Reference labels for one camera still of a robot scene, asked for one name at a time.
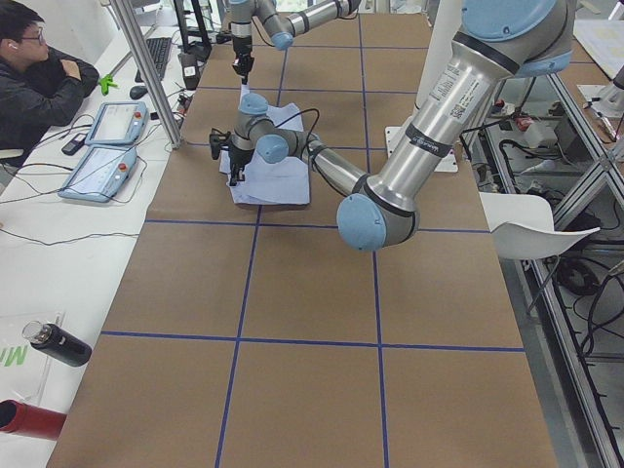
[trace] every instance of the white plastic seat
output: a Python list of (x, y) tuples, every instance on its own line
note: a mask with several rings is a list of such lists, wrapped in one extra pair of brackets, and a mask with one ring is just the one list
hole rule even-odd
[(501, 258), (536, 260), (561, 255), (600, 230), (556, 231), (550, 204), (535, 195), (480, 193), (487, 226)]

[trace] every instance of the glasses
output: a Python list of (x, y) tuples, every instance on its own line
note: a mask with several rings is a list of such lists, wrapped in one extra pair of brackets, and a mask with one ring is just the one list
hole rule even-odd
[(39, 33), (37, 34), (37, 37), (22, 37), (21, 38), (22, 41), (26, 40), (26, 41), (39, 41), (39, 45), (42, 46), (43, 43), (46, 41), (43, 37), (43, 27), (39, 27)]

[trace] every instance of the blue joint cap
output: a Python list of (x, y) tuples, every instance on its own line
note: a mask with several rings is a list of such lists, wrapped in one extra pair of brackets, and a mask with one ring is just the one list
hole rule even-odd
[(540, 24), (556, 3), (557, 0), (464, 0), (462, 22), (477, 39), (508, 41)]
[(569, 65), (572, 59), (572, 51), (560, 56), (546, 58), (540, 61), (529, 61), (520, 67), (516, 73), (516, 78), (527, 78), (528, 76), (546, 75), (562, 71)]
[(285, 51), (293, 44), (293, 35), (289, 32), (277, 32), (271, 36), (271, 41), (278, 51)]
[(269, 103), (261, 95), (249, 93), (241, 99), (241, 103), (238, 104), (238, 110), (248, 115), (263, 115), (269, 110)]
[(373, 252), (381, 249), (386, 241), (386, 223), (381, 210), (361, 193), (342, 200), (336, 220), (340, 237), (353, 249)]
[(265, 135), (258, 139), (255, 150), (264, 161), (276, 164), (289, 155), (289, 144), (279, 135)]

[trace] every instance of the black bottle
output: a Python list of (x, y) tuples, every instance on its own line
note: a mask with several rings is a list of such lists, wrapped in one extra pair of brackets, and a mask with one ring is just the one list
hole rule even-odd
[(91, 357), (91, 346), (55, 324), (30, 322), (21, 335), (33, 348), (74, 368), (87, 363)]

